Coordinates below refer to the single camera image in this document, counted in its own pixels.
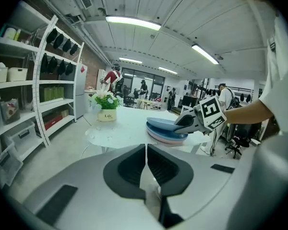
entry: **brick wall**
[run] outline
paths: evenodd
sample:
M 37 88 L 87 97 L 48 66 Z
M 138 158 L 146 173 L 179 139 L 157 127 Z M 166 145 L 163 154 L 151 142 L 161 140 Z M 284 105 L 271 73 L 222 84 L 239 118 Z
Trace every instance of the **brick wall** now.
M 52 16 L 54 15 L 54 12 L 50 10 L 50 8 L 44 3 L 43 0 L 26 0 L 25 2 L 39 11 L 49 20 L 51 20 Z M 77 34 L 75 34 L 62 20 L 60 20 L 60 18 L 58 19 L 56 26 L 63 30 L 70 37 L 72 37 L 77 43 L 82 43 L 82 39 Z M 64 57 L 75 60 L 77 59 L 77 54 L 74 54 L 73 56 L 66 54 Z M 84 48 L 82 50 L 81 60 L 82 63 L 87 66 L 85 87 L 87 88 L 88 86 L 91 86 L 96 88 L 98 69 L 106 69 L 105 63 L 102 62 L 86 44 L 84 44 Z

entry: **floor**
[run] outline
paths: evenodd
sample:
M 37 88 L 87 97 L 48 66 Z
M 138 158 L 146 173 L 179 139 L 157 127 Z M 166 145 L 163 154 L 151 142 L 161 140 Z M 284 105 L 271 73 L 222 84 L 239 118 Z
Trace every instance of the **floor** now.
M 79 118 L 77 123 L 69 123 L 54 133 L 50 137 L 50 147 L 45 148 L 41 145 L 25 159 L 23 167 L 8 190 L 9 195 L 22 203 L 35 188 L 68 165 L 81 158 L 101 154 L 102 148 L 90 144 L 85 138 L 84 133 L 89 127 L 84 116 Z M 232 159 L 232 152 L 226 154 L 224 148 L 223 140 L 217 142 L 214 156 Z M 190 152 L 191 149 L 184 147 L 182 150 Z M 206 148 L 198 149 L 196 154 L 208 156 L 209 150 L 210 147 L 207 145 Z M 141 176 L 140 187 L 146 191 L 146 205 L 156 219 L 160 210 L 160 202 L 156 194 L 157 186 L 157 182 L 146 165 Z

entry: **refrigerator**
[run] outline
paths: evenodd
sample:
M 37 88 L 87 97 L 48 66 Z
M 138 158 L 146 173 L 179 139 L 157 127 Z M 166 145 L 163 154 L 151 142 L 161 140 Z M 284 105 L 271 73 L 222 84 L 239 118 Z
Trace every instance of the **refrigerator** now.
M 86 102 L 85 102 L 85 81 L 86 81 L 86 74 L 87 74 L 87 66 L 83 65 L 82 63 L 79 64 L 75 73 L 75 108 L 76 118 L 83 116 L 86 113 Z

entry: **ceiling light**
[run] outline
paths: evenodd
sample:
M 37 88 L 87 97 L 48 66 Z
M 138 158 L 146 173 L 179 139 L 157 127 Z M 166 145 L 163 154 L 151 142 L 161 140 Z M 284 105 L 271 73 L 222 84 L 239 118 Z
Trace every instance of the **ceiling light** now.
M 140 20 L 137 18 L 126 17 L 126 16 L 106 16 L 106 21 L 111 23 L 124 23 L 124 24 L 131 24 L 131 25 L 138 25 L 147 27 L 156 31 L 159 31 L 161 25 L 149 21 Z
M 213 64 L 217 65 L 219 62 L 213 58 L 209 53 L 207 53 L 204 49 L 199 47 L 197 44 L 192 46 L 193 49 L 195 49 L 198 53 L 200 53 L 202 56 L 205 56 L 208 60 L 210 60 Z
M 177 72 L 175 71 L 172 71 L 172 70 L 169 70 L 169 69 L 166 69 L 166 68 L 163 68 L 163 67 L 159 67 L 160 70 L 163 70 L 163 71 L 168 71 L 170 73 L 174 73 L 174 74 L 177 74 Z
M 139 60 L 135 60 L 135 59 L 126 59 L 126 58 L 121 58 L 121 57 L 120 57 L 120 60 L 126 60 L 126 61 L 130 61 L 130 62 L 134 62 L 134 63 L 142 64 L 141 61 L 139 61 Z

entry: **white ceiling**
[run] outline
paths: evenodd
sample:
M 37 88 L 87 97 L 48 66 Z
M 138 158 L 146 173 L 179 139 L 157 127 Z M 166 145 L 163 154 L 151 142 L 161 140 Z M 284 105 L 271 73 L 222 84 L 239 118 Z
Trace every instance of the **white ceiling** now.
M 55 1 L 57 8 L 64 0 Z M 273 31 L 274 13 L 263 3 L 250 0 L 92 0 L 83 11 L 84 29 L 109 60 L 140 60 L 137 69 L 151 72 L 164 67 L 183 79 L 265 79 L 266 38 Z M 159 32 L 133 25 L 108 24 L 107 15 L 125 15 L 160 23 Z M 221 55 L 213 65 L 191 48 L 198 43 L 210 54 Z M 124 63 L 134 68 L 134 64 Z

